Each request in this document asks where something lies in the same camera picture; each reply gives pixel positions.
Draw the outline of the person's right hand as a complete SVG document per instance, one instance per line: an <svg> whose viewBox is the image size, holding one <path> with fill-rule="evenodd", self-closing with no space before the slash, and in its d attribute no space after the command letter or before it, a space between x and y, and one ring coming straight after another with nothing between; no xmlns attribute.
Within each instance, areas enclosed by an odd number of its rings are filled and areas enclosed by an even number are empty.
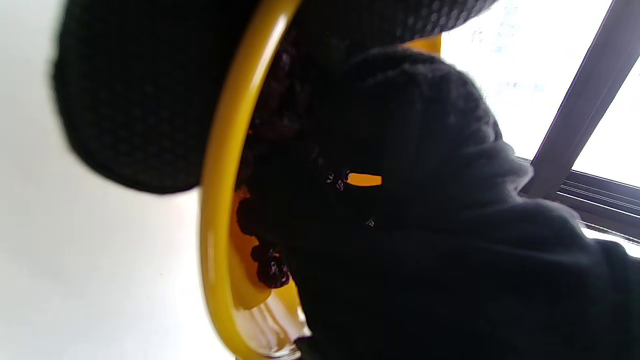
<svg viewBox="0 0 640 360"><path fill-rule="evenodd" d="M242 231L273 244L306 360L637 360L639 260L522 197L474 82L435 55L361 55L313 130L256 160Z"/></svg>

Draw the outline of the person's left hand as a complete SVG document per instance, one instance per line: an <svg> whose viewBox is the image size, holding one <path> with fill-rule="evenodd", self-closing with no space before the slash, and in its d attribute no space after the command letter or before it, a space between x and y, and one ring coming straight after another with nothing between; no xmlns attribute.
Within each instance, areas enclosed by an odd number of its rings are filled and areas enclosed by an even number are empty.
<svg viewBox="0 0 640 360"><path fill-rule="evenodd" d="M450 31L492 0L304 0L291 30L322 64ZM124 187L199 186L218 103L258 0L67 0L53 89L89 168Z"/></svg>

